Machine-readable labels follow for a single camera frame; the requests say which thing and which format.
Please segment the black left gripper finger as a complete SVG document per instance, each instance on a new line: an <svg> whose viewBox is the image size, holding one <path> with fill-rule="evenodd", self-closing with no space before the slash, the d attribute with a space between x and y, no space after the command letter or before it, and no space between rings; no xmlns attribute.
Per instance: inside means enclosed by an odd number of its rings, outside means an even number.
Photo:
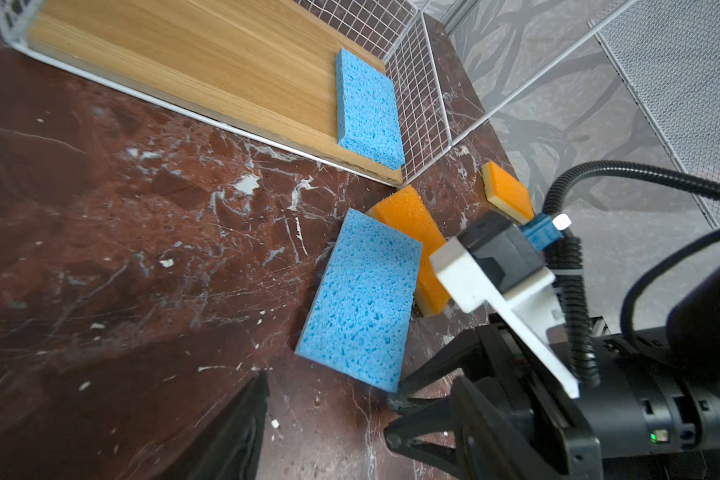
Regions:
<svg viewBox="0 0 720 480"><path fill-rule="evenodd" d="M268 376L248 382L160 479L254 479L266 426Z"/></svg>

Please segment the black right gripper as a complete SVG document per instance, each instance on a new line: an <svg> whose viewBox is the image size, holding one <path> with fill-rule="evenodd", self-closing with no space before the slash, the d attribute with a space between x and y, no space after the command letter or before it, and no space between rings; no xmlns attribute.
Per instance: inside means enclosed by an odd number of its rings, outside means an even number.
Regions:
<svg viewBox="0 0 720 480"><path fill-rule="evenodd" d="M661 460L687 476L720 450L720 395L621 336L596 340L603 379L577 397L510 340L503 325L462 331L405 377L387 398L388 450L455 479L604 479L614 463L638 478ZM449 399L413 397L457 369Z"/></svg>

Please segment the blue cellulose sponge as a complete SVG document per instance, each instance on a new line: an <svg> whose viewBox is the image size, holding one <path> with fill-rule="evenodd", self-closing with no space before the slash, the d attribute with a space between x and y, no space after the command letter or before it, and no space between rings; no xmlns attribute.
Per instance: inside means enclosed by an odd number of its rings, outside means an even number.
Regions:
<svg viewBox="0 0 720 480"><path fill-rule="evenodd" d="M350 209L295 353L396 392L421 253L419 241Z"/></svg>
<svg viewBox="0 0 720 480"><path fill-rule="evenodd" d="M335 67L338 145L400 169L405 156L392 80L346 49Z"/></svg>

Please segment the orange scrub sponge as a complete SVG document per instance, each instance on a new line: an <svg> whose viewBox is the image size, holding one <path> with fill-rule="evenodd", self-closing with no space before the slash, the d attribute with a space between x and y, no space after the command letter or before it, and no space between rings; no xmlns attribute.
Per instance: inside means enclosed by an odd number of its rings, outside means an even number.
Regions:
<svg viewBox="0 0 720 480"><path fill-rule="evenodd" d="M366 214L421 243L414 301L423 317L441 314L451 296L435 276L429 257L446 240L418 192L408 185L378 202Z"/></svg>
<svg viewBox="0 0 720 480"><path fill-rule="evenodd" d="M493 161L483 165L481 173L486 198L492 205L520 224L533 219L530 194L520 181Z"/></svg>

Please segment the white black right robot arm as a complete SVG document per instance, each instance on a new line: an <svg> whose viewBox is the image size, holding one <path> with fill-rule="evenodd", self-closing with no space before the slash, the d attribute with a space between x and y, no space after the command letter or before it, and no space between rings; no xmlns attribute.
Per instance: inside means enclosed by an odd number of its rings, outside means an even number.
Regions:
<svg viewBox="0 0 720 480"><path fill-rule="evenodd" d="M544 265L530 240L539 229L489 213L433 254L462 310L493 312L400 383L388 448L459 479L599 479L610 459L720 450L720 267L662 326L632 323L647 287L720 230L630 289L618 334L593 337L585 319L554 345L548 330L583 302L563 299L578 268Z"/></svg>

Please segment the aluminium frame profile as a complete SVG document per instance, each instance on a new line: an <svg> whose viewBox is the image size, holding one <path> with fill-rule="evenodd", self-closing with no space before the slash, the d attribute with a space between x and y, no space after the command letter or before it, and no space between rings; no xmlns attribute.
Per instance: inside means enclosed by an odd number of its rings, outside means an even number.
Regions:
<svg viewBox="0 0 720 480"><path fill-rule="evenodd" d="M470 130L593 44L672 163L720 183L720 1L473 1L450 35L481 100Z"/></svg>

